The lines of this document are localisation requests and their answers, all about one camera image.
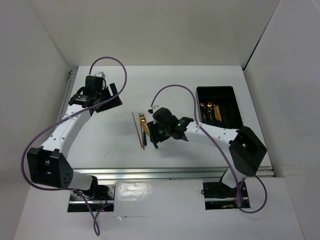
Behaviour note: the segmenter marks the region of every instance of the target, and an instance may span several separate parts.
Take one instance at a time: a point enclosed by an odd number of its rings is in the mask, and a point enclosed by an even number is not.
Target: wooden chopstick
[[[137,127],[137,123],[136,123],[136,120],[135,120],[134,112],[132,111],[131,113],[132,113],[132,117],[133,117],[135,129],[136,129],[136,133],[138,134],[138,138],[139,138],[139,142],[140,142],[140,147],[142,148],[143,143],[141,142],[141,139],[140,139],[140,134],[139,134],[139,131],[138,131],[138,127]]]
[[[143,150],[145,150],[144,132],[142,131],[142,124],[141,124],[141,120],[140,120],[140,112],[139,112],[139,122],[140,122],[141,138],[142,138],[142,148],[143,148]]]

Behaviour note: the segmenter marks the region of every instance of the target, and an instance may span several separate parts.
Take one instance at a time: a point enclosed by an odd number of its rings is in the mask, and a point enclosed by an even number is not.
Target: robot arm
[[[163,142],[170,137],[212,145],[212,141],[192,118],[182,117],[177,119],[164,107],[152,108],[149,113],[153,114],[153,121],[149,122],[147,126],[150,132],[150,141],[155,148],[158,148],[157,144],[159,142]],[[226,129],[203,123],[200,125],[223,150],[230,151],[231,165],[239,182],[247,176],[253,177],[256,175],[267,149],[249,127]],[[224,173],[220,182],[230,189],[236,187],[230,169]]]
[[[110,84],[110,88],[113,95],[118,93],[114,83]],[[69,119],[58,125],[39,148],[32,147],[28,151],[27,161],[32,182],[59,189],[83,190],[86,195],[94,195],[98,187],[97,178],[73,171],[67,161],[68,153],[83,125],[94,112],[99,113],[120,106],[122,102],[116,97],[98,108],[84,111],[74,117],[70,115],[111,97],[103,72],[86,77],[85,86],[81,87],[69,101],[63,117]]]

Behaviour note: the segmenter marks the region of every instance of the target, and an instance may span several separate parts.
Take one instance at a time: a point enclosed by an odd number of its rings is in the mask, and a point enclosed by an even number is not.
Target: white wall
[[[320,236],[320,0],[281,0],[245,77],[306,240]]]
[[[105,55],[126,65],[244,66],[279,2],[29,1],[72,66]]]
[[[0,30],[0,233],[10,240],[29,191],[22,151],[57,119],[68,70],[27,0],[1,0]]]

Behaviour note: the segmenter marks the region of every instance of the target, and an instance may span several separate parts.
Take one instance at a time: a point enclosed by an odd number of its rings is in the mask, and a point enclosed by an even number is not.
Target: cable
[[[123,63],[121,61],[119,61],[118,59],[114,58],[114,57],[111,57],[111,56],[103,56],[103,57],[100,57],[98,58],[97,60],[95,60],[93,62],[93,64],[91,65],[90,67],[90,71],[89,71],[89,74],[91,74],[91,71],[92,71],[92,68],[94,67],[94,65],[96,64],[96,62],[98,62],[99,60],[102,60],[102,59],[111,59],[111,60],[114,60],[116,61],[117,63],[119,63],[123,69],[123,72],[124,72],[124,83],[123,83],[123,86],[122,88],[120,89],[120,91],[112,96],[111,98],[109,98],[108,100],[105,100],[105,101],[102,101],[96,105],[93,105],[93,106],[90,106],[90,107],[87,107],[87,108],[84,108],[80,111],[77,111],[73,114],[71,114],[69,117],[65,117],[63,119],[61,119],[60,121],[57,121],[55,124],[52,124],[50,126],[48,126],[47,128],[45,128],[44,130],[42,130],[41,132],[39,132],[25,147],[25,149],[23,150],[23,153],[22,153],[22,156],[21,156],[21,162],[20,162],[20,168],[21,168],[21,173],[22,173],[22,176],[24,178],[24,180],[32,187],[36,188],[36,189],[39,189],[39,190],[45,190],[45,191],[60,191],[60,190],[63,190],[63,189],[59,189],[59,188],[45,188],[45,187],[41,187],[41,186],[38,186],[38,185],[35,185],[33,182],[31,182],[27,175],[26,175],[26,171],[25,171],[25,158],[26,158],[26,155],[27,155],[27,151],[28,149],[31,147],[31,145],[41,136],[43,135],[44,133],[46,133],[48,130],[54,128],[55,126],[59,125],[59,124],[62,124],[64,123],[65,121],[69,120],[69,118],[73,118],[75,117],[76,115],[78,114],[81,114],[85,111],[89,111],[91,109],[95,109],[95,108],[98,108],[99,106],[103,105],[103,104],[106,104],[110,101],[112,101],[113,99],[115,99],[116,97],[118,97],[122,92],[123,90],[125,89],[126,87],[126,84],[127,84],[127,78],[128,78],[128,75],[127,75],[127,70],[126,70],[126,67],[123,65]],[[77,194],[79,194],[82,199],[84,200],[86,206],[88,207],[88,210],[93,218],[93,222],[94,222],[94,225],[93,225],[93,228],[94,228],[94,232],[97,236],[100,235],[100,229],[99,229],[99,225],[98,225],[98,222],[97,222],[97,219],[96,217],[94,216],[91,208],[90,208],[90,205],[88,203],[88,201],[86,200],[85,196],[77,189],[70,189],[68,188],[68,190],[73,190],[74,192],[76,192]]]
[[[255,177],[259,180],[259,182],[261,183],[261,185],[262,185],[262,187],[263,187],[263,189],[264,189],[264,193],[265,193],[264,202],[263,202],[262,206],[261,206],[259,209],[255,210],[255,211],[245,211],[245,210],[241,209],[241,206],[242,206],[241,186],[242,186],[242,184],[245,182],[245,179],[243,179],[243,180],[239,183],[239,181],[238,181],[238,179],[237,179],[237,176],[236,176],[236,173],[235,173],[232,165],[230,164],[230,161],[228,160],[228,158],[227,158],[226,154],[224,153],[224,151],[221,149],[221,147],[219,146],[219,144],[214,140],[214,138],[213,138],[201,125],[199,125],[199,121],[198,121],[198,119],[197,119],[197,103],[196,103],[196,98],[195,98],[195,95],[193,94],[193,92],[192,92],[189,88],[187,88],[186,86],[183,86],[183,85],[179,85],[179,84],[171,84],[171,85],[164,86],[164,87],[161,88],[161,89],[156,93],[156,95],[154,96],[154,98],[153,98],[153,100],[152,100],[152,102],[151,102],[151,107],[153,107],[153,105],[154,105],[154,103],[155,103],[155,100],[156,100],[156,98],[158,97],[158,95],[159,95],[163,90],[165,90],[165,89],[167,89],[167,88],[170,88],[170,87],[183,88],[183,89],[187,90],[187,91],[191,94],[191,96],[192,96],[192,98],[193,98],[193,104],[194,104],[193,114],[194,114],[194,121],[195,121],[195,123],[196,123],[196,124],[198,125],[198,127],[204,132],[204,134],[211,140],[211,142],[213,142],[213,144],[218,148],[219,152],[220,152],[221,155],[223,156],[226,164],[227,164],[228,167],[230,168],[230,171],[231,171],[231,173],[232,173],[232,175],[233,175],[234,181],[235,181],[235,183],[236,183],[236,191],[237,191],[235,200],[236,200],[236,204],[237,204],[239,210],[242,211],[242,212],[244,212],[244,213],[247,213],[247,214],[254,214],[254,213],[257,213],[257,212],[261,211],[261,210],[265,207],[265,205],[266,205],[266,203],[267,203],[267,200],[268,200],[268,192],[267,192],[266,186],[264,185],[264,183],[261,181],[261,179],[260,179],[259,177],[255,176]]]

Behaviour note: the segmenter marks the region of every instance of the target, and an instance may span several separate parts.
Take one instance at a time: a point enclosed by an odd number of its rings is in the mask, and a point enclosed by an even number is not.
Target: purple cable
[[[85,111],[89,111],[89,110],[91,110],[91,109],[98,108],[99,106],[101,106],[101,105],[103,105],[103,104],[106,104],[106,103],[112,101],[113,99],[115,99],[116,97],[118,97],[118,96],[122,93],[122,91],[125,89],[126,84],[127,84],[127,77],[128,77],[126,67],[123,65],[122,62],[120,62],[118,59],[116,59],[116,58],[114,58],[114,57],[111,57],[111,56],[103,56],[103,57],[100,57],[100,58],[98,58],[97,60],[95,60],[95,61],[93,62],[93,64],[91,65],[91,67],[90,67],[89,74],[91,74],[92,68],[94,67],[94,65],[96,64],[96,62],[98,62],[99,60],[102,60],[102,59],[111,59],[111,60],[114,60],[114,61],[116,61],[117,63],[119,63],[119,64],[121,65],[121,67],[123,68],[123,71],[124,71],[124,83],[123,83],[122,88],[120,89],[120,91],[119,91],[116,95],[114,95],[113,97],[109,98],[108,100],[102,101],[102,102],[100,102],[100,103],[98,103],[98,104],[96,104],[96,105],[93,105],[93,106],[88,107],[88,108],[84,108],[84,109],[82,109],[82,110],[80,110],[80,111],[77,111],[77,112],[73,113],[72,115],[70,115],[69,117],[65,117],[65,118],[61,119],[60,121],[56,122],[55,124],[52,124],[51,126],[48,126],[46,129],[44,129],[44,130],[42,130],[41,132],[39,132],[39,133],[27,144],[27,146],[25,147],[25,149],[24,149],[24,151],[23,151],[23,153],[22,153],[21,162],[20,162],[20,168],[21,168],[21,173],[22,173],[22,176],[23,176],[24,180],[25,180],[30,186],[32,186],[32,187],[34,187],[34,188],[36,188],[36,189],[39,189],[39,190],[46,190],[46,191],[59,191],[59,190],[63,190],[63,189],[59,189],[59,188],[45,188],[45,187],[37,186],[37,185],[35,185],[34,183],[32,183],[32,182],[28,179],[28,177],[27,177],[27,175],[26,175],[26,171],[25,171],[25,158],[26,158],[26,155],[27,155],[27,151],[28,151],[28,149],[31,147],[31,145],[32,145],[41,135],[43,135],[43,134],[44,134],[45,132],[47,132],[48,130],[54,128],[55,126],[57,126],[57,125],[65,122],[65,121],[67,121],[67,120],[69,120],[69,118],[73,118],[74,116],[76,116],[76,115],[78,115],[78,114],[81,114],[81,113],[83,113],[83,112],[85,112]],[[82,194],[80,191],[78,191],[77,189],[70,189],[70,188],[68,188],[68,190],[73,190],[74,192],[76,192],[77,194],[79,194],[79,195],[83,198],[83,200],[84,200],[86,206],[88,207],[89,212],[91,213],[91,216],[92,216],[92,218],[93,218],[93,222],[94,222],[94,225],[93,225],[94,232],[95,232],[95,234],[96,234],[97,236],[99,236],[99,234],[100,234],[100,229],[99,229],[99,225],[98,225],[97,219],[95,218],[95,216],[94,216],[94,214],[93,214],[93,212],[92,212],[92,210],[91,210],[91,208],[90,208],[90,205],[89,205],[88,201],[86,200],[85,196],[83,196],[83,194]]]
[[[196,123],[196,124],[199,126],[199,128],[204,132],[204,134],[211,140],[211,142],[213,142],[213,144],[218,148],[219,152],[220,152],[221,155],[223,156],[226,164],[227,164],[228,167],[230,168],[230,171],[231,171],[231,173],[232,173],[232,175],[233,175],[233,177],[234,177],[234,181],[235,181],[235,183],[236,183],[236,191],[237,191],[235,199],[236,199],[236,204],[237,204],[238,208],[239,208],[242,212],[247,213],[247,214],[254,214],[254,213],[257,213],[257,212],[261,211],[261,210],[265,207],[265,205],[266,205],[266,203],[267,203],[267,199],[268,199],[268,192],[267,192],[266,186],[264,185],[264,183],[261,181],[261,179],[260,179],[259,177],[255,176],[255,177],[259,180],[259,182],[262,184],[262,187],[263,187],[263,189],[264,189],[264,193],[265,193],[264,202],[263,202],[262,206],[261,206],[259,209],[255,210],[255,211],[245,211],[245,210],[241,209],[241,206],[242,206],[241,186],[242,186],[242,184],[245,182],[245,179],[243,179],[243,180],[239,183],[239,181],[238,181],[238,179],[237,179],[237,176],[236,176],[236,173],[235,173],[232,165],[230,164],[230,161],[228,160],[228,158],[227,158],[226,154],[224,153],[224,151],[221,149],[221,147],[219,146],[219,144],[214,140],[214,138],[213,138],[201,125],[199,125],[199,121],[198,121],[198,119],[197,119],[197,103],[196,103],[196,98],[195,98],[195,95],[193,94],[193,92],[192,92],[189,88],[187,88],[186,86],[183,86],[183,85],[179,85],[179,84],[171,84],[171,85],[164,86],[164,87],[161,88],[161,89],[156,93],[156,95],[154,96],[154,98],[153,98],[153,100],[152,100],[152,102],[151,102],[151,107],[153,107],[153,105],[154,105],[154,103],[155,103],[155,100],[156,100],[156,98],[158,97],[158,95],[159,95],[163,90],[165,90],[165,89],[167,89],[167,88],[170,88],[170,87],[183,88],[183,89],[187,90],[187,91],[191,94],[191,96],[192,96],[192,98],[193,98],[193,104],[194,104],[193,114],[194,114],[194,121],[195,121],[195,123]]]

